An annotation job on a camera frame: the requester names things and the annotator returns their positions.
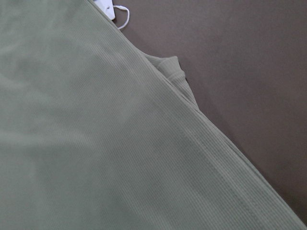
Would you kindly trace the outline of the olive green long-sleeve shirt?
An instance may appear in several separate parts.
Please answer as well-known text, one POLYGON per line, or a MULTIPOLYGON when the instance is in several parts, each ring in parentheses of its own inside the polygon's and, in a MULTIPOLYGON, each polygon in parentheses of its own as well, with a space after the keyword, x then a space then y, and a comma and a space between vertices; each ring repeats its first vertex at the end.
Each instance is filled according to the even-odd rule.
POLYGON ((304 230, 199 110, 177 57, 91 0, 0 3, 3 230, 304 230))

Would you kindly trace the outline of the white red price tag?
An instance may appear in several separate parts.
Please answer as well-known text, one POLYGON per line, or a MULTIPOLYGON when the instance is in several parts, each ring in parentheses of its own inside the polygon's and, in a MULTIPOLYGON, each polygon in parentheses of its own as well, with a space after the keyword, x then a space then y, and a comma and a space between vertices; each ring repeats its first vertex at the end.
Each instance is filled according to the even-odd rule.
POLYGON ((126 21, 123 23, 123 25, 119 26, 118 29, 122 30, 128 25, 130 21, 130 11, 127 7, 122 5, 114 5, 112 0, 94 0, 94 3, 112 21, 116 18, 115 9, 125 11, 127 13, 126 21))

